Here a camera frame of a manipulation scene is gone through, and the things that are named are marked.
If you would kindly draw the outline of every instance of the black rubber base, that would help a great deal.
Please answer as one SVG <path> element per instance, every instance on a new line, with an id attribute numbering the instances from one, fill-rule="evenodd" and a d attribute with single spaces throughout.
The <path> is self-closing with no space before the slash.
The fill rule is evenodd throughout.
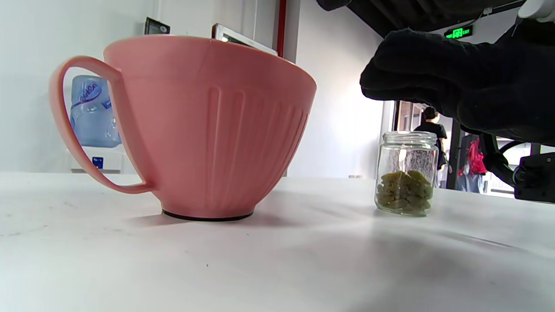
<path id="1" fill-rule="evenodd" d="M 237 220 L 245 219 L 246 217 L 250 217 L 251 215 L 253 215 L 252 213 L 249 213 L 247 215 L 240 215 L 238 217 L 231 217 L 231 218 L 195 218 L 195 217 L 188 217 L 186 215 L 174 214 L 174 213 L 171 213 L 171 212 L 167 212 L 163 209 L 162 209 L 162 213 L 169 216 L 169 217 L 177 218 L 177 219 L 181 219 L 181 220 L 204 221 L 204 222 L 237 221 Z"/>

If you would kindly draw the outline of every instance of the red pole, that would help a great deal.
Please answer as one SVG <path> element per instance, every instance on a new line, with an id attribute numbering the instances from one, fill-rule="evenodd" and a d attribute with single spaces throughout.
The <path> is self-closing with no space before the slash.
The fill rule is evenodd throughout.
<path id="1" fill-rule="evenodd" d="M 279 1 L 279 17 L 277 20 L 277 55 L 283 57 L 285 46 L 285 16 L 287 14 L 287 0 Z"/>

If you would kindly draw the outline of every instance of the green exit sign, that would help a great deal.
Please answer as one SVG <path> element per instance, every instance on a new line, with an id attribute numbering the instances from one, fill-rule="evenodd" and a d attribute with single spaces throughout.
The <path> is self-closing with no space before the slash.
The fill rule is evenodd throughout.
<path id="1" fill-rule="evenodd" d="M 474 31 L 474 25 L 459 27 L 445 32 L 445 37 L 451 39 L 460 39 L 468 36 L 472 36 Z"/>

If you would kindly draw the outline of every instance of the green food in jar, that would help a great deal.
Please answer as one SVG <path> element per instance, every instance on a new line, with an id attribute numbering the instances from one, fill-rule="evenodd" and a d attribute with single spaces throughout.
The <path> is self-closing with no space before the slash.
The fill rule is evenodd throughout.
<path id="1" fill-rule="evenodd" d="M 415 170 L 385 174 L 376 188 L 376 199 L 381 206 L 407 214 L 422 214 L 430 209 L 432 196 L 433 186 Z"/>

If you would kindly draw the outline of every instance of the jar rim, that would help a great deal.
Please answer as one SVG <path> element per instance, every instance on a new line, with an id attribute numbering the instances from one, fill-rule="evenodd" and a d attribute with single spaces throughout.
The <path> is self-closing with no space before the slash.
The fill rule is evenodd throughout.
<path id="1" fill-rule="evenodd" d="M 428 141 L 434 142 L 437 140 L 437 135 L 425 131 L 389 131 L 384 133 L 384 141 L 388 140 L 402 140 L 402 141 Z"/>

